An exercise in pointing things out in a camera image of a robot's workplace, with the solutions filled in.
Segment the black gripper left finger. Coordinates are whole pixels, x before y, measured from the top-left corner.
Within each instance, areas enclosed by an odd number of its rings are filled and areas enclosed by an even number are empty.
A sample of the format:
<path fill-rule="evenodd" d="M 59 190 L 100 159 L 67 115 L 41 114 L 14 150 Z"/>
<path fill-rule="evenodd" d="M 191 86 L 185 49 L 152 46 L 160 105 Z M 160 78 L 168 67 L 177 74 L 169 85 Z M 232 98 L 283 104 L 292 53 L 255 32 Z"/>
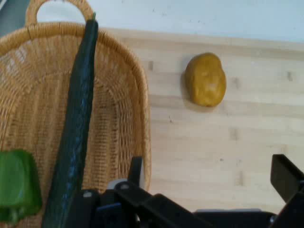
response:
<path fill-rule="evenodd" d="M 85 228 L 207 228 L 208 222 L 161 194 L 141 188 L 143 159 L 132 158 L 128 178 L 95 194 L 83 220 Z"/>

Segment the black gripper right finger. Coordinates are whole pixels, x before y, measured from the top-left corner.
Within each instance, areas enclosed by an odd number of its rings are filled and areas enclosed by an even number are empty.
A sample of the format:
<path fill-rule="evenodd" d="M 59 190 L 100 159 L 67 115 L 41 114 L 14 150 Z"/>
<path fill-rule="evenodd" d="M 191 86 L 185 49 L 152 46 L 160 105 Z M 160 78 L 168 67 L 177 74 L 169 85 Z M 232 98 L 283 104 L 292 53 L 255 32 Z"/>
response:
<path fill-rule="evenodd" d="M 285 155 L 274 154 L 270 181 L 285 202 L 271 227 L 302 228 L 304 226 L 304 173 Z"/>

